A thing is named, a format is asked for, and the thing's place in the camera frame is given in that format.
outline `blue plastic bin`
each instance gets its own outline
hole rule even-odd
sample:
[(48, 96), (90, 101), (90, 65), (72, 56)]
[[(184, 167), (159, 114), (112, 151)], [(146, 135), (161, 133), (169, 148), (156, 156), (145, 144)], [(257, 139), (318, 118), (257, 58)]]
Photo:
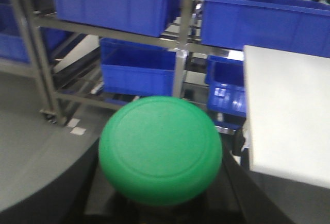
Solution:
[(101, 70), (104, 91), (130, 95), (172, 95), (175, 52), (103, 38)]
[(227, 58), (218, 57), (214, 55), (209, 55), (207, 57), (207, 67), (206, 67), (206, 75), (205, 75), (205, 83), (210, 84), (211, 79), (213, 79), (214, 71), (215, 71), (215, 63), (223, 62), (228, 60)]
[(178, 16), (179, 0), (55, 0), (57, 17), (158, 37)]
[[(42, 28), (46, 49), (51, 52), (72, 33), (51, 28)], [(29, 62), (28, 54), (20, 37), (9, 0), (0, 0), (0, 57), (19, 62)]]
[(303, 0), (205, 0), (202, 43), (330, 57), (330, 6)]
[(246, 117), (243, 61), (213, 57), (210, 75), (209, 110)]

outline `white table surface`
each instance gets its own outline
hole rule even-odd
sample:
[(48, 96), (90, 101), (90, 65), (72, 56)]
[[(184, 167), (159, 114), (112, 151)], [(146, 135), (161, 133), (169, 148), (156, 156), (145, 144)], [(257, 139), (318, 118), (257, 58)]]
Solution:
[(330, 59), (244, 54), (251, 170), (330, 188)]

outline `white paper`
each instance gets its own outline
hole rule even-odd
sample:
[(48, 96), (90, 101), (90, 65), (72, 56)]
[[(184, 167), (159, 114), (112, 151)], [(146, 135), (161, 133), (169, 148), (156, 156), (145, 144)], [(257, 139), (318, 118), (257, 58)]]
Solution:
[(71, 134), (74, 135), (83, 135), (85, 133), (86, 129), (81, 128), (81, 127), (75, 127), (72, 129), (72, 131), (70, 132)]

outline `gray surface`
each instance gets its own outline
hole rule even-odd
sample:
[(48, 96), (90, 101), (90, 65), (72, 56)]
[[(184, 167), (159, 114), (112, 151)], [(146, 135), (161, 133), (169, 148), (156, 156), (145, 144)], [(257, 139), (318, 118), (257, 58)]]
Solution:
[(0, 211), (57, 178), (99, 137), (111, 111), (81, 106), (84, 135), (52, 125), (39, 114), (34, 81), (0, 74)]
[(249, 174), (295, 223), (330, 223), (330, 189), (252, 171)]

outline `green plastic cap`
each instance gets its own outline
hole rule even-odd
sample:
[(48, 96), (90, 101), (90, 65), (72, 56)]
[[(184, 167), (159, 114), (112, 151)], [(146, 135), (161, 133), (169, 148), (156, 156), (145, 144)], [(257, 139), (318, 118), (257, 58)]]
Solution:
[(113, 115), (101, 135), (99, 156), (105, 176), (127, 198), (174, 205), (209, 186), (219, 171), (222, 145), (198, 107), (154, 96)]

